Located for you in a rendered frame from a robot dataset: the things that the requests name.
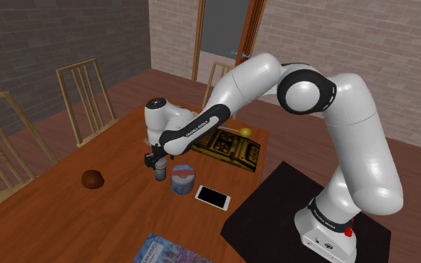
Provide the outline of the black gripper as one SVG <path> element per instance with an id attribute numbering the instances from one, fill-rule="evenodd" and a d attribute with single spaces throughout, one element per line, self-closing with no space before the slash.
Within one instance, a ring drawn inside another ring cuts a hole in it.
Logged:
<path id="1" fill-rule="evenodd" d="M 164 150 L 163 146 L 159 146 L 157 143 L 152 145 L 152 153 L 147 153 L 144 155 L 144 163 L 147 167 L 155 169 L 156 161 L 160 158 L 165 157 L 168 153 Z"/>

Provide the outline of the blue and white can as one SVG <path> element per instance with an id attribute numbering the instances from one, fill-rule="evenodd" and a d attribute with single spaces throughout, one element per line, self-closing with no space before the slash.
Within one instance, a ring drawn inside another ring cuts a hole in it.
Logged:
<path id="1" fill-rule="evenodd" d="M 170 173 L 170 186 L 175 194 L 186 195 L 192 192 L 196 173 L 187 164 L 176 165 Z"/>

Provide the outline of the brown dome bowl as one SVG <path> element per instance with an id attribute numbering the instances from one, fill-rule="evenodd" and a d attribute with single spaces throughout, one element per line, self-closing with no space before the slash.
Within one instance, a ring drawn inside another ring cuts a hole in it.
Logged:
<path id="1" fill-rule="evenodd" d="M 101 172 L 98 170 L 87 170 L 82 174 L 82 185 L 88 189 L 101 188 L 105 183 Z"/>

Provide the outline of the white smartphone with black screen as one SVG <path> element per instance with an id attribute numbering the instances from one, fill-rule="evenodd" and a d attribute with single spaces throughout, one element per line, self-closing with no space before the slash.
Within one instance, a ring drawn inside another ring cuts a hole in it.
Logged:
<path id="1" fill-rule="evenodd" d="M 226 211 L 229 207 L 231 197 L 201 185 L 197 190 L 195 199 Z"/>

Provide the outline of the yellow and black book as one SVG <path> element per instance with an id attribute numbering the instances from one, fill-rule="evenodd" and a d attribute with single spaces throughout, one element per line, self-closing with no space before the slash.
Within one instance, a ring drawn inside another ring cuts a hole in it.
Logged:
<path id="1" fill-rule="evenodd" d="M 260 145 L 249 138 L 215 129 L 194 143 L 191 149 L 254 173 Z"/>

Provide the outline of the brown wooden table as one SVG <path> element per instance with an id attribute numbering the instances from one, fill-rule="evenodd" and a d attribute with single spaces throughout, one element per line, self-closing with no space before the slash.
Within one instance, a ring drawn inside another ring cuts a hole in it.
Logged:
<path id="1" fill-rule="evenodd" d="M 244 263 L 221 237 L 225 220 L 262 181 L 223 161 L 187 152 L 196 186 L 231 197 L 226 211 L 180 196 L 144 163 L 144 109 L 137 108 L 0 204 L 0 263 L 132 263 L 152 232 L 217 263 Z M 82 174 L 98 170 L 98 189 Z"/>

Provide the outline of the blue picture book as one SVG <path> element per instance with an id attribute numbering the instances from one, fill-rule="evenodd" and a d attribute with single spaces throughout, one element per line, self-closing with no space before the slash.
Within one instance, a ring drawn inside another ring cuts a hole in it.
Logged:
<path id="1" fill-rule="evenodd" d="M 214 263 L 159 235 L 150 233 L 133 263 Z"/>

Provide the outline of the black robot stand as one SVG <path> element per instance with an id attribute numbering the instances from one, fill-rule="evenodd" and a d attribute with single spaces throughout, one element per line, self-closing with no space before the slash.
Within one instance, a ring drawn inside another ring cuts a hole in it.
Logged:
<path id="1" fill-rule="evenodd" d="M 294 221 L 323 189 L 283 161 L 228 217 L 221 236 L 247 263 L 330 263 L 301 243 Z"/>

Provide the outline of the brown wooden door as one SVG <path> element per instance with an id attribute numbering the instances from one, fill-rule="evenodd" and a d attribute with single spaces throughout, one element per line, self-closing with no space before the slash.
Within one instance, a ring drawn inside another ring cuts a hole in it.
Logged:
<path id="1" fill-rule="evenodd" d="M 262 21 L 263 12 L 265 10 L 266 2 L 267 0 L 250 0 L 249 1 L 248 11 L 245 17 L 245 23 L 242 30 L 242 37 L 241 37 L 240 44 L 236 53 L 236 62 L 235 62 L 236 66 L 248 60 L 249 55 L 252 54 L 252 51 L 256 42 L 256 37 L 259 31 L 259 25 Z M 194 58 L 193 58 L 193 67 L 192 67 L 192 75 L 191 75 L 192 81 L 197 80 L 205 3 L 206 3 L 206 0 L 199 0 L 198 12 L 197 12 L 197 27 L 196 27 L 195 44 L 194 44 Z"/>

